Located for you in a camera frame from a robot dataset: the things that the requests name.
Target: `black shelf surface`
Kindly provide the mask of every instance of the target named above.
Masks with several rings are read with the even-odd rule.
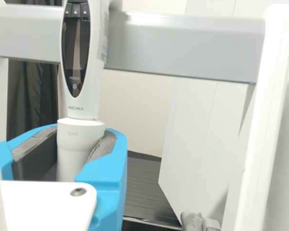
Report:
[[[123,231],[181,230],[158,185],[161,158],[129,152]]]

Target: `blue foam holder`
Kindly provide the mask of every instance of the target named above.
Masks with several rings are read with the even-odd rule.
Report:
[[[0,170],[4,180],[12,180],[12,151],[36,133],[56,126],[46,125],[28,131],[9,142],[0,143]],[[116,136],[112,152],[88,162],[75,177],[76,182],[92,185],[97,191],[96,209],[90,231],[120,231],[124,215],[127,186],[127,139],[122,133],[107,129]]]

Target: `screw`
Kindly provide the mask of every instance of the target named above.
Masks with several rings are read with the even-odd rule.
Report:
[[[87,192],[84,188],[76,188],[73,191],[71,191],[72,196],[82,196]]]

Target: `gray metal frame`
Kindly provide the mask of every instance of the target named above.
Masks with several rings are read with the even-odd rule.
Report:
[[[59,63],[62,10],[0,6],[0,56]],[[255,83],[264,27],[262,19],[111,11],[105,68]]]

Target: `dark curtain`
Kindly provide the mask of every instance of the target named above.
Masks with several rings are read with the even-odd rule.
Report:
[[[7,3],[62,4],[61,0],[8,0]],[[7,140],[57,122],[57,72],[58,66],[54,64],[9,60]]]

